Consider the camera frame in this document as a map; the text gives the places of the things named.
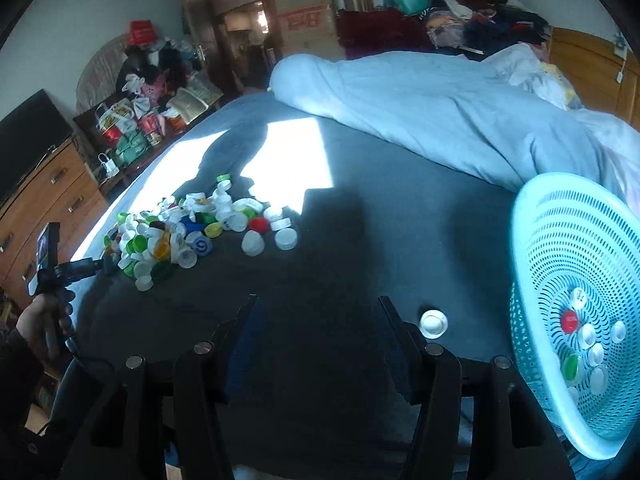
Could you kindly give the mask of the person left hand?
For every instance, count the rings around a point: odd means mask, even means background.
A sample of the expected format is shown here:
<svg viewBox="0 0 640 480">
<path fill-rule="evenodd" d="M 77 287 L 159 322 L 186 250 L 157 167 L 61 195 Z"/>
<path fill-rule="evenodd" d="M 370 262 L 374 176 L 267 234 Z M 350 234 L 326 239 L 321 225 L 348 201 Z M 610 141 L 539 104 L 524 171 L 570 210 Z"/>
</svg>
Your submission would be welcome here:
<svg viewBox="0 0 640 480">
<path fill-rule="evenodd" d="M 60 354 L 60 340 L 74 332 L 70 318 L 74 299 L 75 294 L 67 289 L 53 295 L 40 294 L 18 318 L 17 331 L 41 361 L 55 360 Z"/>
</svg>

